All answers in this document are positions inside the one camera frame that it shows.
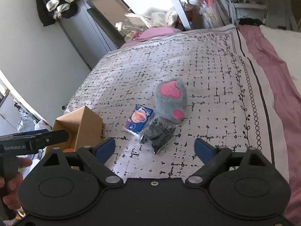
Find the person's left hand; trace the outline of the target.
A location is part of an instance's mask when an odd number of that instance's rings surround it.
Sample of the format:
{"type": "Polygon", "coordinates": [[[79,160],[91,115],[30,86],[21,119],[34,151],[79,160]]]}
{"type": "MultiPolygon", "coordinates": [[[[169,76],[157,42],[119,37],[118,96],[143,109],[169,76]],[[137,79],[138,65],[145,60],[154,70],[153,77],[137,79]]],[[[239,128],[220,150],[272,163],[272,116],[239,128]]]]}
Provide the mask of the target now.
{"type": "Polygon", "coordinates": [[[30,167],[32,165],[32,160],[29,158],[19,158],[20,165],[19,168],[17,169],[17,174],[16,176],[8,181],[7,183],[5,182],[4,178],[1,176],[1,188],[4,188],[6,185],[8,185],[9,189],[9,194],[4,196],[2,198],[2,202],[12,210],[18,210],[21,208],[20,202],[18,200],[17,196],[17,190],[24,180],[23,175],[18,171],[20,168],[26,168],[30,167]]]}

